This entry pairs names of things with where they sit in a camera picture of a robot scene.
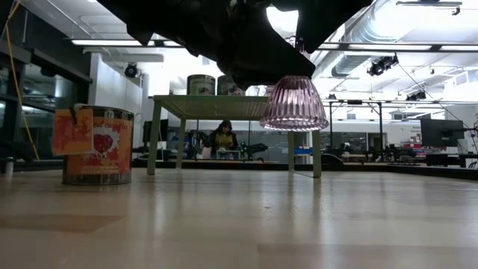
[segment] green table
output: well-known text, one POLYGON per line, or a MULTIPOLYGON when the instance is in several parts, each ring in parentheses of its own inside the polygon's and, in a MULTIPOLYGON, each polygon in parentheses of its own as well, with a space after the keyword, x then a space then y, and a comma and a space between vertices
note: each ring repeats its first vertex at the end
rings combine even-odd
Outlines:
MULTIPOLYGON (((155 106, 152 116, 151 140, 149 142, 148 174, 154 175, 156 152, 161 123, 161 108, 181 120, 179 127, 178 156, 176 168, 181 169, 186 120, 251 120, 259 121, 267 106, 263 96, 153 96, 155 106)), ((312 143, 320 145, 319 131, 312 132, 312 143)), ((288 132, 288 164, 294 171, 294 133, 288 132)), ((314 177, 320 177, 320 147, 314 146, 314 177)))

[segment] heart graphic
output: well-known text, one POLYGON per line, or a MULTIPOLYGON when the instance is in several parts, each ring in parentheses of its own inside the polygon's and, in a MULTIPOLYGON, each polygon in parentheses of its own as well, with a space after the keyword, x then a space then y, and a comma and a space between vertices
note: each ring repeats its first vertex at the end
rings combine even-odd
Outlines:
POLYGON ((99 153, 108 151, 113 145, 113 138, 108 134, 95 134, 94 135, 95 150, 99 153))

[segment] yellow cable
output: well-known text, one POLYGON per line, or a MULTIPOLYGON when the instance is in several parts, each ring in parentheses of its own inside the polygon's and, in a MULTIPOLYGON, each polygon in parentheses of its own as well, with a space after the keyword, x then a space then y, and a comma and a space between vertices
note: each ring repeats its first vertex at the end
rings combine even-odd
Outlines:
MULTIPOLYGON (((10 41, 10 31, 9 31, 9 27, 8 27, 8 23, 10 22, 11 18, 15 14, 16 9, 18 8, 18 6, 20 6, 20 2, 21 2, 21 0, 16 1, 15 7, 12 9, 12 12, 8 16, 7 22, 5 23, 5 32, 7 34, 8 52, 10 53, 10 64, 11 64, 11 69, 12 69, 12 72, 13 72, 13 81, 15 82, 16 95, 18 97, 18 103, 20 105, 20 108, 22 108, 22 111, 23 111, 22 94, 20 93, 20 88, 19 88, 19 85, 18 85, 18 79, 16 78, 15 61, 13 60, 12 45, 11 45, 11 41, 10 41)), ((33 139, 31 138, 31 133, 30 133, 30 129, 28 127, 28 121, 27 121, 26 114, 23 115, 23 120, 25 121, 25 128, 27 129, 28 139, 30 140, 31 147, 33 147, 33 150, 35 151, 35 156, 37 157, 37 160, 40 160, 40 157, 38 156, 38 152, 37 152, 37 148, 35 146, 35 143, 33 143, 33 139)))

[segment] computer monitor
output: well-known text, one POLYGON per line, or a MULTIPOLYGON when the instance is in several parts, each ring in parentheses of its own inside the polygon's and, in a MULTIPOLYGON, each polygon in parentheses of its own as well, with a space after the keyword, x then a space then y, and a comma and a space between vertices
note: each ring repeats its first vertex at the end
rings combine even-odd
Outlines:
MULTIPOLYGON (((152 121, 146 121, 143 125, 143 143, 149 143, 149 138, 151 137, 151 124, 152 121)), ((161 120, 159 127, 158 141, 167 140, 167 127, 169 120, 161 120)))
POLYGON ((423 146, 458 146, 458 139, 465 139, 461 120, 421 119, 423 146))

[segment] orange label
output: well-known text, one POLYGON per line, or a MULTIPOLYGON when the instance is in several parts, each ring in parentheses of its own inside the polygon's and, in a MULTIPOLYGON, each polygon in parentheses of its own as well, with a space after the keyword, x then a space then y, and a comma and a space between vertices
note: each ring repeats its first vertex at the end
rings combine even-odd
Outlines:
POLYGON ((130 120, 93 118, 93 153, 69 155, 69 175, 128 173, 131 170, 130 120))
POLYGON ((53 154, 69 155, 93 152, 93 110, 80 109, 76 124, 68 109, 55 111, 53 154))

